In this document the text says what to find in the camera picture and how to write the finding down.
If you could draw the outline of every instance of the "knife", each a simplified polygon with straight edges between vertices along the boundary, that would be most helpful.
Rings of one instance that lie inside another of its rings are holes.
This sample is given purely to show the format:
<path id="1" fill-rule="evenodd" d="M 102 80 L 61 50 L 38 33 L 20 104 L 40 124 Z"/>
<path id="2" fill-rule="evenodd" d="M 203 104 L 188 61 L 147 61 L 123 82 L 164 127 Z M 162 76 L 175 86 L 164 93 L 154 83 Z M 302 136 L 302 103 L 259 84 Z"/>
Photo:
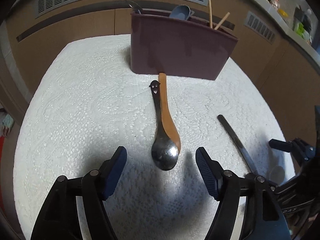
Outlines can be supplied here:
<path id="1" fill-rule="evenodd" d="M 257 171 L 256 165 L 254 165 L 254 162 L 253 162 L 251 156 L 249 155 L 249 153 L 247 152 L 247 150 L 245 149 L 245 147 L 243 146 L 243 144 L 239 140 L 235 131 L 231 128 L 230 124 L 227 122 L 227 120 L 224 118 L 224 116 L 222 114 L 219 114 L 217 116 L 217 118 L 218 118 L 219 122 L 222 124 L 222 126 L 224 127 L 224 129 L 227 131 L 227 133 L 230 135 L 230 137 L 233 140 L 234 144 L 236 145 L 238 151 L 241 153 L 244 161 L 246 162 L 247 166 L 249 167 L 251 173 L 258 176 L 258 171 Z"/>

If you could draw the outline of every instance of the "cloth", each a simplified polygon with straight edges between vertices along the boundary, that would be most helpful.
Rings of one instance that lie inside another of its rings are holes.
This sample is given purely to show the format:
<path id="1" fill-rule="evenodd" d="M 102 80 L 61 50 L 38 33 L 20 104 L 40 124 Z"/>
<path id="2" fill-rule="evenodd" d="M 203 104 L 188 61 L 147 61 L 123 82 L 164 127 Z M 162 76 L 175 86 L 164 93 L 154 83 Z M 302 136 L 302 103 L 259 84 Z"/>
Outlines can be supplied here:
<path id="1" fill-rule="evenodd" d="M 216 116 L 223 114 L 268 178 L 280 165 L 294 176 L 290 154 L 268 149 L 284 140 L 258 90 L 229 58 L 217 80 L 167 77 L 168 105 L 181 138 L 178 163 L 158 169 L 151 158 L 156 114 L 149 85 L 155 75 L 130 68 L 130 35 L 95 37 L 68 44 L 39 85 L 18 139 L 14 198 L 21 229 L 31 236 L 38 212 L 59 175 L 76 178 L 99 168 L 118 146 L 128 160 L 115 193 L 105 202 L 123 239 L 204 239 L 218 202 L 209 196 L 195 162 L 198 147 L 238 176 L 248 172 Z M 233 239 L 241 229 L 241 199 Z M 81 198 L 84 239 L 89 239 Z"/>

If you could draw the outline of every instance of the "red object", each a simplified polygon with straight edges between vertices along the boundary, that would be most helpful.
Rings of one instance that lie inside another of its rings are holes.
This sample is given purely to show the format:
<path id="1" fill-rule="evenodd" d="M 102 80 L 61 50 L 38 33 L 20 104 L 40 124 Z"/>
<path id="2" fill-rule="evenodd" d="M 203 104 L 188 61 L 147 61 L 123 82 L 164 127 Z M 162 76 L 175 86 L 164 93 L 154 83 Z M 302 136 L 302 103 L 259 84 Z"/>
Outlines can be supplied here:
<path id="1" fill-rule="evenodd" d="M 1 136 L 0 137 L 0 163 L 1 163 L 3 143 L 4 143 L 4 137 Z M 3 206 L 3 201 L 2 201 L 2 193 L 1 193 L 1 185 L 0 185 L 0 207 L 1 207 L 2 211 L 4 212 L 4 206 Z"/>
<path id="2" fill-rule="evenodd" d="M 131 70 L 136 74 L 215 80 L 238 38 L 208 21 L 169 18 L 170 12 L 131 13 Z"/>

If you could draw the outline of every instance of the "spoon handle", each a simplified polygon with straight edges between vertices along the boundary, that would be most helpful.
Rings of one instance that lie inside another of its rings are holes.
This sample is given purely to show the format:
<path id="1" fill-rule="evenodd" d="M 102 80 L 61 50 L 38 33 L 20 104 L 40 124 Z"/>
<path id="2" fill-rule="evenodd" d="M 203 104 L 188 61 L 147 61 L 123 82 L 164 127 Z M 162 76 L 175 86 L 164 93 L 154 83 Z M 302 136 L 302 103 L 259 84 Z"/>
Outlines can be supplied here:
<path id="1" fill-rule="evenodd" d="M 156 109 L 156 118 L 157 118 L 157 126 L 158 131 L 163 130 L 162 120 L 161 120 L 161 103 L 160 103 L 160 83 L 157 80 L 153 80 L 150 84 L 151 93 L 153 97 L 153 102 L 155 103 L 155 109 Z"/>

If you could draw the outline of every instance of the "table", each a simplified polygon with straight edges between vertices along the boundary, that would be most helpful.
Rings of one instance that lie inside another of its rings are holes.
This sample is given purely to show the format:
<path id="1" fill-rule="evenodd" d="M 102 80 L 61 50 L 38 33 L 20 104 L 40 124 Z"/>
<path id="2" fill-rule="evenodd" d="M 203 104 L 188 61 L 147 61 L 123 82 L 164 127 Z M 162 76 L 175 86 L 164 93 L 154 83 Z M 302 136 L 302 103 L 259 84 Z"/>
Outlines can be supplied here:
<path id="1" fill-rule="evenodd" d="M 245 163 L 216 116 L 223 114 L 251 154 L 258 172 L 271 168 L 294 176 L 289 154 L 270 150 L 284 140 L 258 90 L 229 58 L 215 81 L 167 77 L 169 109 L 181 137 L 171 171 L 151 159 L 156 116 L 150 82 L 154 75 L 131 72 L 130 35 L 74 41 L 54 60 L 24 118 L 15 153 L 14 198 L 21 229 L 30 239 L 42 203 L 59 175 L 69 179 L 99 168 L 121 145 L 128 160 L 105 208 L 119 240 L 204 239 L 218 202 L 209 196 L 195 163 L 203 146 L 212 159 L 238 176 Z M 89 231 L 77 199 L 84 239 Z M 240 234 L 244 200 L 233 239 Z"/>

